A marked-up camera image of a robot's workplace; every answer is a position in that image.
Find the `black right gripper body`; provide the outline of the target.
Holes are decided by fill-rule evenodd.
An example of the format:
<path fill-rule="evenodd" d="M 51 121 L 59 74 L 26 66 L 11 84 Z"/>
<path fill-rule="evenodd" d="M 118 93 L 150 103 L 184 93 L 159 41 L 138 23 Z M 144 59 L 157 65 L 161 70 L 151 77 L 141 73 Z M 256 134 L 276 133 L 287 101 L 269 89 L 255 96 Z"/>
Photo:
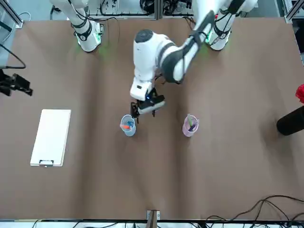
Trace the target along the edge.
<path fill-rule="evenodd" d="M 6 96 L 11 96 L 12 90 L 14 90 L 14 76 L 1 75 L 0 92 Z"/>

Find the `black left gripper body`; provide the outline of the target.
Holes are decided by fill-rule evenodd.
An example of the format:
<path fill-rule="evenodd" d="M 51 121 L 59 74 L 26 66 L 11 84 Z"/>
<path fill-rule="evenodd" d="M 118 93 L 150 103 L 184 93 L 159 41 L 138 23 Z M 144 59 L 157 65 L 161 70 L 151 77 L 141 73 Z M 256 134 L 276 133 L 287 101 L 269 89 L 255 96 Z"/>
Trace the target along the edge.
<path fill-rule="evenodd" d="M 153 88 L 150 93 L 146 94 L 145 100 L 138 100 L 138 111 L 140 115 L 152 113 L 153 110 L 158 110 L 165 105 L 164 95 L 158 95 L 156 88 Z"/>

